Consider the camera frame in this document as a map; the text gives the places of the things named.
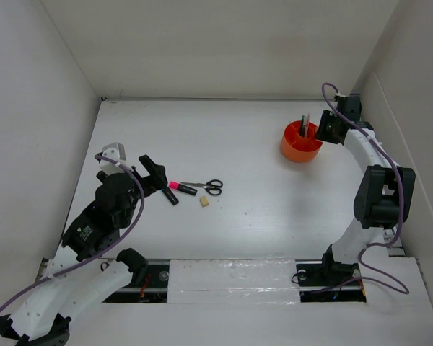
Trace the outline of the pink capped black highlighter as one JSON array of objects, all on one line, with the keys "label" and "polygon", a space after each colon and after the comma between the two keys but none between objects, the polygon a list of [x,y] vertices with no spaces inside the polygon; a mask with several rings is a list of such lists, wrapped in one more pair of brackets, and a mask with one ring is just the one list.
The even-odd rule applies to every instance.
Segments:
[{"label": "pink capped black highlighter", "polygon": [[186,195],[196,196],[196,194],[197,194],[197,189],[194,189],[192,187],[186,186],[182,183],[175,182],[175,181],[171,181],[169,183],[168,187],[171,190],[175,190],[175,191],[184,193]]}]

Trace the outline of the blue capped black highlighter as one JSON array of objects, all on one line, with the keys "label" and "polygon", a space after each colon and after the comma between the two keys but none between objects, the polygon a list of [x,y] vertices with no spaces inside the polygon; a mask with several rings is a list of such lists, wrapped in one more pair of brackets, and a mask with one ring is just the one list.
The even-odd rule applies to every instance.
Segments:
[{"label": "blue capped black highlighter", "polygon": [[169,200],[169,202],[172,205],[177,205],[179,203],[179,200],[177,199],[177,197],[175,196],[175,194],[173,193],[173,191],[169,187],[166,187],[165,189],[163,189],[162,193],[164,194],[164,196]]}]

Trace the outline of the green gel pen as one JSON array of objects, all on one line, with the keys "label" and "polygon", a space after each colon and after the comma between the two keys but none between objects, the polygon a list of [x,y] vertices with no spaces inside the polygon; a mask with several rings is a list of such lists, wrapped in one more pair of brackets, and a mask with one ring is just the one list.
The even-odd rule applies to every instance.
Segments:
[{"label": "green gel pen", "polygon": [[307,117],[305,115],[301,118],[300,135],[304,138],[307,132]]}]

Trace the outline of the tan eraser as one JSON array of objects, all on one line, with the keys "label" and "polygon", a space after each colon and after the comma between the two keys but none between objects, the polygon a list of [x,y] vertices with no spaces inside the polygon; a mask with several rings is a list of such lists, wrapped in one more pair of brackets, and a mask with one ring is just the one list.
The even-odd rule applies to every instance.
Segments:
[{"label": "tan eraser", "polygon": [[202,207],[206,207],[209,205],[209,201],[206,196],[202,196],[199,198],[200,204]]}]

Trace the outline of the black handled scissors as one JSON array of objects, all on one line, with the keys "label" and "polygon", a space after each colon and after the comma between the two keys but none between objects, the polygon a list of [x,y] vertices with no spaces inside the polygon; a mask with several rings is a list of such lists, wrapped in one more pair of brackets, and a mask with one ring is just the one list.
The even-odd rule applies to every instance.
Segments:
[{"label": "black handled scissors", "polygon": [[189,187],[199,187],[204,189],[208,194],[212,196],[219,196],[222,193],[222,188],[224,186],[223,182],[219,179],[212,179],[208,182],[181,182],[182,185]]}]

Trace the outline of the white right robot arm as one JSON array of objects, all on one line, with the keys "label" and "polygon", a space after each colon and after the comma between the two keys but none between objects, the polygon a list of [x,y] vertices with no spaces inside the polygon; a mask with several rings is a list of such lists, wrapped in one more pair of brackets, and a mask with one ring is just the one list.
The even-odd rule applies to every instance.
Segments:
[{"label": "white right robot arm", "polygon": [[361,120],[357,96],[337,93],[327,102],[315,137],[341,144],[357,161],[364,175],[354,198],[354,218],[341,238],[323,254],[313,275],[314,285],[338,286],[353,282],[363,265],[364,253],[384,244],[375,239],[384,230],[395,230],[397,241],[408,218],[416,174],[390,158],[376,139],[373,127]]}]

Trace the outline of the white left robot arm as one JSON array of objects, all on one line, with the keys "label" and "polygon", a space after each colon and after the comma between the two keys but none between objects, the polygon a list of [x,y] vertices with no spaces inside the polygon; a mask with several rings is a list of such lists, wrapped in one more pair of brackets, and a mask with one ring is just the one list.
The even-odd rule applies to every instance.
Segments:
[{"label": "white left robot arm", "polygon": [[132,248],[117,257],[92,282],[77,288],[77,274],[123,241],[139,222],[145,198],[167,187],[165,167],[139,157],[148,176],[107,153],[96,155],[101,185],[95,199],[61,238],[44,278],[0,306],[0,335],[17,345],[65,345],[71,323],[87,307],[101,303],[126,285],[149,282],[148,262]]}]

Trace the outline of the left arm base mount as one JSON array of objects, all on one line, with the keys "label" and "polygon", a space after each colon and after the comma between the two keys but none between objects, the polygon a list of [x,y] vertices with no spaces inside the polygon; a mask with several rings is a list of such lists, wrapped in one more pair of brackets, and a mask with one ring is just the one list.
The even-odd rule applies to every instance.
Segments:
[{"label": "left arm base mount", "polygon": [[130,248],[121,251],[115,261],[133,270],[131,282],[107,297],[104,303],[167,303],[169,260],[147,260]]}]

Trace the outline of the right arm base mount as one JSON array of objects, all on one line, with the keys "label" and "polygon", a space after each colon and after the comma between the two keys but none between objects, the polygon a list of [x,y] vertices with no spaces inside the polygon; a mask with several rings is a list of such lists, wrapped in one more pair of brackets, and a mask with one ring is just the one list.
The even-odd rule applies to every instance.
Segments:
[{"label": "right arm base mount", "polygon": [[296,272],[291,282],[300,287],[301,303],[365,303],[367,299],[362,281],[355,280],[338,286],[359,276],[357,261],[351,264],[335,261],[332,246],[329,246],[319,262],[296,262]]}]

